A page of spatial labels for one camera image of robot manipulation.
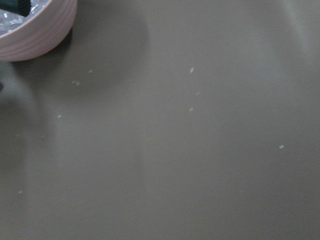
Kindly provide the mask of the pink bowl with ice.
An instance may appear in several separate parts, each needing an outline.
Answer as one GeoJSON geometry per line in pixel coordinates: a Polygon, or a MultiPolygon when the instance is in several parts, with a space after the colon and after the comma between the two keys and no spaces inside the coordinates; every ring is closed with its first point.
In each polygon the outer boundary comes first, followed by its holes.
{"type": "Polygon", "coordinates": [[[26,23],[0,36],[0,60],[26,61],[58,46],[73,27],[77,0],[50,0],[26,23]]]}

